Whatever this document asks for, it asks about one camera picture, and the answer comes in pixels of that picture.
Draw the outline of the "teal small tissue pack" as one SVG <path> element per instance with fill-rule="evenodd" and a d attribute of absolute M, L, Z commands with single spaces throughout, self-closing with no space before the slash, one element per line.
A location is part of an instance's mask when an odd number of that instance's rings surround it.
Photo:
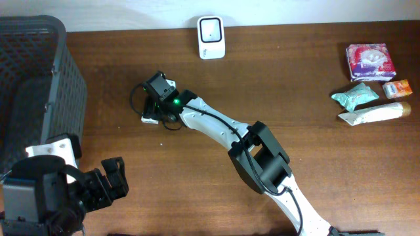
<path fill-rule="evenodd" d="M 151 118 L 145 118 L 145 117 L 141 117 L 140 119 L 143 123 L 148 123 L 148 124 L 154 124 L 154 125 L 158 125 L 159 121 L 155 120 L 155 119 L 151 119 Z"/>

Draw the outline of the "green wipes pack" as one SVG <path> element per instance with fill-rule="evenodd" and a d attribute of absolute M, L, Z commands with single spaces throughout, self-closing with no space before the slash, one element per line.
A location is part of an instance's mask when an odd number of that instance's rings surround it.
<path fill-rule="evenodd" d="M 331 98 L 347 111 L 353 112 L 356 106 L 379 99 L 379 95 L 365 83 L 360 83 L 346 92 L 332 94 Z"/>

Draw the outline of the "red purple tissue pack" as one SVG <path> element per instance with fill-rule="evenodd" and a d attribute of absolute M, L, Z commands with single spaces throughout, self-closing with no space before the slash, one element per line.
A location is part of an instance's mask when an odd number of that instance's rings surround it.
<path fill-rule="evenodd" d="M 346 48 L 350 80 L 387 82 L 396 70 L 385 43 L 351 44 Z"/>

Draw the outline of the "white cream tube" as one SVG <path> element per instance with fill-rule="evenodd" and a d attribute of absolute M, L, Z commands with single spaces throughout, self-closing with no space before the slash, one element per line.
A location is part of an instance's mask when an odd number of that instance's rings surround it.
<path fill-rule="evenodd" d="M 340 119 L 350 126 L 374 123 L 406 117 L 411 113 L 411 106 L 407 102 L 393 102 L 380 106 L 359 109 L 353 112 L 341 113 Z"/>

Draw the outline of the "orange small tissue pack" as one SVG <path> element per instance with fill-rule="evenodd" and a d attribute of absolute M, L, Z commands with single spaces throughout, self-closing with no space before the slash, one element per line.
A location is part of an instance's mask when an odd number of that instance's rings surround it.
<path fill-rule="evenodd" d="M 385 96 L 388 99 L 401 98 L 413 93 L 408 80 L 388 82 L 383 85 Z"/>

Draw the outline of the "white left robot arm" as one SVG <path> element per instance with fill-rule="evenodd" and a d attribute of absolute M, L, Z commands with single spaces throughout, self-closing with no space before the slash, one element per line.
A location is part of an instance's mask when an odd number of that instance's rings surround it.
<path fill-rule="evenodd" d="M 78 169 L 81 145 L 75 134 L 49 138 L 26 152 L 1 179 L 4 235 L 84 233 L 87 213 L 109 207 L 129 192 L 122 157 L 103 160 L 103 170 Z"/>

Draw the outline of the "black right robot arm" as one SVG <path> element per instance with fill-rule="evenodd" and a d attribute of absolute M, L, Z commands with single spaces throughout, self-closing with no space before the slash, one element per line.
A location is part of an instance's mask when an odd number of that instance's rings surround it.
<path fill-rule="evenodd" d="M 253 191 L 269 196 L 298 235 L 338 234 L 303 195 L 289 166 L 288 154 L 264 123 L 257 121 L 249 125 L 231 119 L 192 91 L 179 92 L 162 72 L 140 86 L 162 116 L 197 130 L 225 147 L 240 178 Z"/>

